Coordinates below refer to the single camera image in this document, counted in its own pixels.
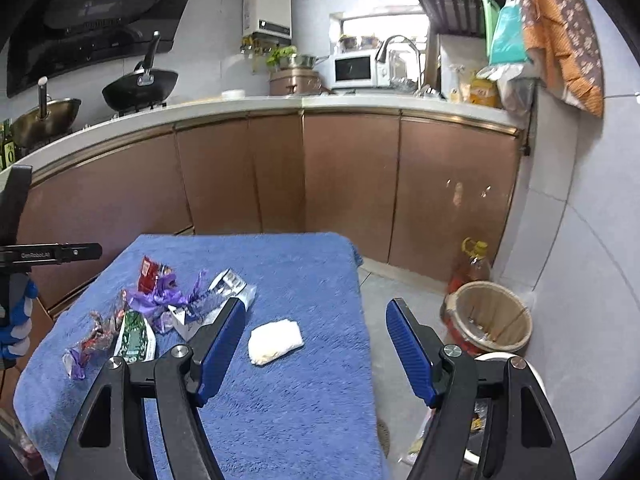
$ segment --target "countertop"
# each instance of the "countertop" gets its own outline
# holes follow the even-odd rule
[[[504,110],[472,104],[456,104],[431,98],[414,98],[410,96],[389,95],[349,95],[349,96],[313,96],[313,97],[248,97],[241,100],[201,100],[191,103],[167,106],[131,114],[96,124],[63,139],[52,142],[30,155],[25,156],[19,164],[33,167],[36,172],[48,165],[92,146],[132,132],[178,123],[200,117],[219,114],[236,114],[246,112],[266,112],[268,110],[319,110],[329,109],[348,111],[357,108],[359,112],[370,108],[376,110],[398,110],[407,115],[411,112],[428,112],[437,115],[455,116],[461,120],[474,120],[483,123],[522,129],[522,119],[510,115]],[[4,187],[8,170],[0,173],[0,186]]]

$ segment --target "water heater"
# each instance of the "water heater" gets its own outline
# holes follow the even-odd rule
[[[291,0],[244,0],[242,35],[291,43]]]

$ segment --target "black range hood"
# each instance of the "black range hood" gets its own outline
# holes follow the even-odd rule
[[[27,1],[9,40],[9,97],[42,76],[143,56],[155,30],[162,37],[158,52],[168,52],[187,4],[187,0]]]

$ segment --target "metal screw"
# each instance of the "metal screw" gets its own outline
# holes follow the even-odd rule
[[[116,368],[120,368],[120,366],[122,366],[122,362],[122,357],[112,357],[107,361],[107,368],[115,370]]]
[[[458,345],[447,345],[444,347],[444,353],[449,357],[460,357],[462,349]]]
[[[184,357],[189,353],[189,347],[187,345],[178,345],[171,348],[171,355],[175,358]]]
[[[522,357],[512,357],[510,363],[517,370],[524,370],[527,367],[527,362]]]

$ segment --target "tiled floor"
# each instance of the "tiled floor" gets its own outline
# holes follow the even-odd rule
[[[365,262],[364,267],[374,267]],[[416,279],[404,270],[376,267],[394,279],[373,274],[361,267],[360,291],[365,322],[371,339],[374,394],[378,418],[383,420],[391,435],[388,464],[394,480],[405,480],[409,466],[398,463],[415,439],[426,413],[424,402],[414,396],[404,374],[396,349],[386,331],[385,309],[391,298],[401,297],[407,302],[420,323],[430,325],[444,338],[446,328],[440,321],[439,310],[443,295],[437,291],[442,284]]]

